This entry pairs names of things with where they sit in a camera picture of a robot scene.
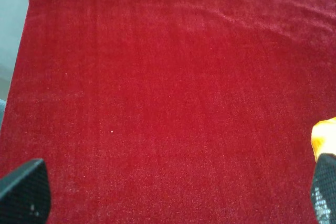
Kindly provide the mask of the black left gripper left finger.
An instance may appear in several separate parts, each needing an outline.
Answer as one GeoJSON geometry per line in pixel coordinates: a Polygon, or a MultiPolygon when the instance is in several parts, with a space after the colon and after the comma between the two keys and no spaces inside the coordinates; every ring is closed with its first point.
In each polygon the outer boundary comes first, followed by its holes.
{"type": "Polygon", "coordinates": [[[1,178],[1,223],[47,222],[51,192],[43,159],[32,159],[1,178]]]}

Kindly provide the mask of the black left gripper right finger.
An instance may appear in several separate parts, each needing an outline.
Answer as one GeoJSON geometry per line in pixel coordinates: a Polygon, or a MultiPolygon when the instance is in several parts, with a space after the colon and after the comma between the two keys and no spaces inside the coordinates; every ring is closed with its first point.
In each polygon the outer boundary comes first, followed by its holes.
{"type": "Polygon", "coordinates": [[[319,156],[312,178],[310,199],[320,224],[335,224],[335,155],[319,156]]]}

